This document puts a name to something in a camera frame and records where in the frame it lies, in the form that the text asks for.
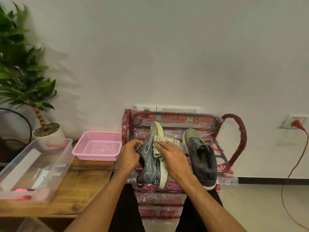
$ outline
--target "soil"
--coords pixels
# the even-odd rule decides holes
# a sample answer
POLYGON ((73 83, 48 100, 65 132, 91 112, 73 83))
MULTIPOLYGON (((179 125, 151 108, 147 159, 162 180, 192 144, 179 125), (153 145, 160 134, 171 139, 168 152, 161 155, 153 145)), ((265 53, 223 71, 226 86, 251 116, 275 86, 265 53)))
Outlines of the soil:
POLYGON ((44 130, 43 127, 35 129, 33 135, 36 137, 46 137, 55 133, 60 128, 58 123, 49 123, 47 126, 49 127, 48 130, 44 130))

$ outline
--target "white flower pot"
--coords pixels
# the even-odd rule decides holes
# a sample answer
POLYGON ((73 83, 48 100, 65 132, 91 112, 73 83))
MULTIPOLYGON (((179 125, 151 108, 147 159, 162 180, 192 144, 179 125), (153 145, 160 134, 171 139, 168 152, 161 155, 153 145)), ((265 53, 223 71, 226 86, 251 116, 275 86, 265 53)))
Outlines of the white flower pot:
POLYGON ((66 147, 67 146, 67 142, 66 142, 66 137, 64 136, 64 133, 62 131, 61 125, 59 127, 59 129, 54 132, 53 134, 50 134, 48 136, 45 137, 36 137, 33 133, 37 128, 40 128, 41 126, 36 127, 33 132, 32 135, 36 138, 37 142, 40 144, 40 146, 48 151, 48 150, 53 150, 53 149, 57 149, 57 148, 61 148, 61 147, 66 147))

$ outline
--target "black pants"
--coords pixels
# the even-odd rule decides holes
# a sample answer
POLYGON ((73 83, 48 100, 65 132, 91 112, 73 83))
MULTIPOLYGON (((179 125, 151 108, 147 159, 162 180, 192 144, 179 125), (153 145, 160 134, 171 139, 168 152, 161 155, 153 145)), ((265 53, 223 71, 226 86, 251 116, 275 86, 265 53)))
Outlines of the black pants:
MULTIPOLYGON (((222 205, 221 199, 215 189, 208 191, 208 193, 222 205)), ((109 227, 109 232, 120 231, 145 231, 131 184, 126 184, 123 187, 109 227)), ((176 232, 181 231, 207 231, 189 197, 184 202, 182 214, 176 228, 176 232)))

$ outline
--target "person's left hand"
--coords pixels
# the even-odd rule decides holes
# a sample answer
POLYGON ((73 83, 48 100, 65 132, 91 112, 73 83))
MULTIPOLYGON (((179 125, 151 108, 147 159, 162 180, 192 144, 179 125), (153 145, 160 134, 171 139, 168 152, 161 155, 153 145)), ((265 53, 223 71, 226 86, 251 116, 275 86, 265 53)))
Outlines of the person's left hand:
POLYGON ((139 145, 144 143, 141 140, 133 139, 122 146, 118 158, 118 170, 130 174, 139 164, 139 154, 135 152, 139 145))

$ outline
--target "hand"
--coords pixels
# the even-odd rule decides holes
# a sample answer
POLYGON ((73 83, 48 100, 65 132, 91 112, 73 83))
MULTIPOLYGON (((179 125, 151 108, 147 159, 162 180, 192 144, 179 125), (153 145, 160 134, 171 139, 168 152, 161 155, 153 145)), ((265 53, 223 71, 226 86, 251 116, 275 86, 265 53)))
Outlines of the hand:
POLYGON ((185 181, 190 181, 193 176, 186 156, 181 150, 169 141, 159 141, 156 145, 159 152, 165 157, 165 168, 168 173, 180 185, 185 181))
POLYGON ((118 170, 130 174, 138 165, 139 154, 135 152, 139 145, 144 143, 141 140, 133 139, 121 147, 118 158, 118 170))

